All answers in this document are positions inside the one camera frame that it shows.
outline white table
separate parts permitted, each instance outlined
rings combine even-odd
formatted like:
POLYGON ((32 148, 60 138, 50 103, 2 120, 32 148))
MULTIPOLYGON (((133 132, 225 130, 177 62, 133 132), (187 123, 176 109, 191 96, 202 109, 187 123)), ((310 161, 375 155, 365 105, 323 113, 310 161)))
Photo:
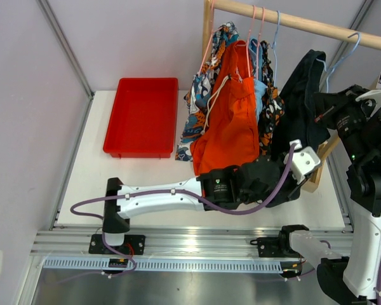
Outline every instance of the white table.
MULTIPOLYGON (((167 184, 194 176, 191 163, 175 161, 175 150, 170 159, 118 159, 103 152, 102 147, 115 94, 115 91, 96 92, 63 199, 57 220, 58 225, 97 226, 101 224, 100 220, 93 217, 73 215, 69 209, 79 201, 105 196, 108 178, 119 177, 127 185, 147 186, 167 184)), ((188 115, 182 99, 186 92, 179 91, 178 94, 176 143, 188 115)), ((102 214, 103 205, 103 202, 92 203, 79 210, 102 214)), ((252 206, 242 205, 239 209, 252 206)), ((315 193, 302 191, 298 200, 283 203, 274 208, 265 208, 250 215, 233 216, 216 211, 204 213, 171 211, 140 215, 131 220, 132 227, 279 229, 288 224, 305 224, 311 230, 341 230, 344 228, 344 221, 327 166, 323 169, 321 182, 315 193)))

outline gray wall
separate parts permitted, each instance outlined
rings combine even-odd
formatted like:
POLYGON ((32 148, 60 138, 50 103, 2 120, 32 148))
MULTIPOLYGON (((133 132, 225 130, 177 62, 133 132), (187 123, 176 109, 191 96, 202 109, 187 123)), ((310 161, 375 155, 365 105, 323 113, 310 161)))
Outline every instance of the gray wall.
MULTIPOLYGON (((270 10, 348 27, 363 0, 240 0, 270 10)), ((174 77, 187 90, 201 65, 203 0, 50 0, 94 90, 117 88, 122 77, 174 77)), ((216 11, 214 28, 232 20, 246 38, 251 19, 216 11)), ((256 20, 253 35, 258 34, 256 20)), ((265 23, 262 37, 274 39, 265 23)), ((339 41, 281 27, 277 42, 282 87, 312 49, 331 57, 339 41)))
POLYGON ((85 103, 35 1, 0 1, 0 305, 50 217, 85 103))

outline orange garment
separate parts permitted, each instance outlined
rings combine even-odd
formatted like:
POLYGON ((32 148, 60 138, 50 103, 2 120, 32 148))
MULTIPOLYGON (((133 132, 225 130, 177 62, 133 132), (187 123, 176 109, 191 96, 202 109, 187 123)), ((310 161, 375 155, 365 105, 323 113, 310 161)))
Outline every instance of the orange garment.
POLYGON ((196 175, 252 162, 259 155, 254 77, 252 72, 251 77, 248 75, 244 41, 236 41, 225 50, 212 94, 228 75, 231 79, 220 90, 210 112, 209 129, 190 146, 196 175))

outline wooden clothes rack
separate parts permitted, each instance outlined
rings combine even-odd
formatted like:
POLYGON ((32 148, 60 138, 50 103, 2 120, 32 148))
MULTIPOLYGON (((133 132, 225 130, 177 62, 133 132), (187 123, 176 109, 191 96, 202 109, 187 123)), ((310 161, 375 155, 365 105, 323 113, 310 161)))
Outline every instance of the wooden clothes rack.
MULTIPOLYGON (((246 16, 253 18, 254 8, 250 4, 239 3, 229 0, 204 0, 204 12, 203 12, 203 49, 202 54, 206 51, 210 35, 213 30, 213 16, 215 10, 227 11, 229 13, 234 13, 241 16, 246 16)), ((262 20, 264 9, 256 7, 255 19, 262 20)), ((265 22, 270 22, 272 24, 278 23, 278 12, 265 9, 265 22)), ((359 31, 350 30, 343 27, 337 27, 332 24, 325 24, 322 22, 305 19, 293 15, 288 15, 284 13, 279 14, 279 24, 284 27, 290 27, 292 29, 301 30, 309 32, 312 34, 325 36, 341 41, 347 41, 348 43, 356 43, 358 40, 357 36, 348 36, 355 34, 359 31)), ((381 50, 381 37, 361 33, 361 40, 359 45, 373 48, 376 50, 381 50)), ((323 169, 323 164, 332 150, 337 146, 340 139, 337 134, 330 137, 327 143, 321 145, 317 152, 318 156, 322 161, 322 167, 316 170, 311 178, 302 186, 302 189, 308 192, 314 192, 319 185, 321 173, 323 169)))

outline red tray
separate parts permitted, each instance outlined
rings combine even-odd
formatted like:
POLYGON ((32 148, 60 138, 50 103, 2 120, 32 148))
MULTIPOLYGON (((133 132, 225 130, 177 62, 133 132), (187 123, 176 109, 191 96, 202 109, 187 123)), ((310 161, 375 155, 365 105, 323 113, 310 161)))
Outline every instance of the red tray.
POLYGON ((177 124, 176 78, 122 78, 103 150, 115 158, 169 158, 177 124))

